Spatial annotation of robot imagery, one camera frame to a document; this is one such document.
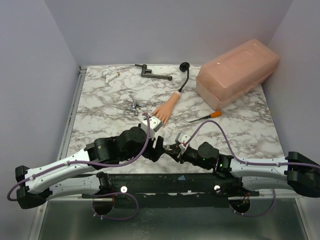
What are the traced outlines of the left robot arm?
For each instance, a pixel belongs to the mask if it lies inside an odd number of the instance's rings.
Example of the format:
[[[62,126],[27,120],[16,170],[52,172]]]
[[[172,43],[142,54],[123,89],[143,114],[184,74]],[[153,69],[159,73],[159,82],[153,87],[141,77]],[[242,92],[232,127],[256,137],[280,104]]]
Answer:
[[[154,137],[154,131],[134,126],[119,136],[98,138],[85,148],[56,162],[29,168],[15,169],[19,189],[16,200],[22,209],[32,209],[44,204],[54,195],[50,188],[80,174],[104,168],[124,167],[140,156],[156,162],[165,149],[164,139]]]

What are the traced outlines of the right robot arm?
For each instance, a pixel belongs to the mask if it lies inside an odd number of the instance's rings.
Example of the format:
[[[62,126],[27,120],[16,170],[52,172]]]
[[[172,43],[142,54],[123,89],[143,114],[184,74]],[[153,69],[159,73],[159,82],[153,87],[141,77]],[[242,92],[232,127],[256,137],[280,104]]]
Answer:
[[[212,170],[221,179],[237,178],[230,183],[230,191],[236,196],[260,189],[288,189],[309,198],[320,196],[320,166],[299,152],[290,151],[280,158],[238,159],[221,154],[208,142],[198,149],[181,143],[164,149],[178,163]]]

